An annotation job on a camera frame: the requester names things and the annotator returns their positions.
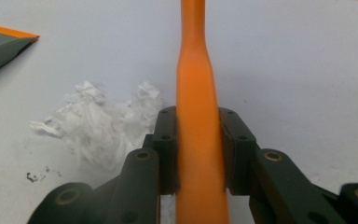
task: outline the white surface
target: white surface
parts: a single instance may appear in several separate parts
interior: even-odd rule
[[[180,2],[1,0],[0,25],[41,35],[0,70],[0,223],[25,223],[60,184],[109,178],[77,170],[28,121],[84,80],[112,102],[150,80],[174,105]],[[358,1],[208,1],[207,41],[219,104],[261,147],[334,192],[358,181]],[[27,172],[46,177],[31,183]],[[230,200],[231,223],[252,223],[247,206]]]

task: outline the orange plastic strip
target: orange plastic strip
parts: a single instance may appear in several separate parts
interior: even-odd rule
[[[11,35],[17,38],[23,38],[23,37],[36,37],[39,38],[39,35],[33,35],[33,34],[29,34],[29,33],[25,33],[22,31],[16,31],[16,30],[12,30],[12,29],[7,29],[4,27],[0,27],[0,34],[2,35]]]
[[[179,178],[176,223],[227,224],[227,195],[213,70],[205,43],[205,1],[182,0],[177,67]]]

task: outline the plastic shavings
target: plastic shavings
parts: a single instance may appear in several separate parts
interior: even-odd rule
[[[105,106],[103,93],[89,82],[76,86],[77,93],[65,96],[68,105],[31,128],[61,138],[83,161],[104,170],[121,169],[126,155],[142,146],[155,128],[163,107],[160,91],[149,83],[140,85],[126,104]]]

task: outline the white table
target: white table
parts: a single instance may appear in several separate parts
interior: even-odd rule
[[[358,182],[358,1],[207,4],[219,104],[313,183],[337,193]],[[149,80],[174,105],[180,2],[0,0],[0,26],[41,35],[0,69],[0,223],[25,223],[59,185],[111,177],[77,169],[60,140],[28,121],[63,106],[84,80],[111,102]],[[252,223],[247,207],[231,198],[231,223]]]

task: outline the crumpled plastic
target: crumpled plastic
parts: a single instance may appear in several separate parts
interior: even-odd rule
[[[79,165],[86,161],[108,171],[121,169],[126,155],[154,131],[164,102],[160,91],[145,82],[130,102],[113,106],[106,106],[103,93],[88,81],[76,91],[45,121],[31,121],[31,128],[61,138]]]

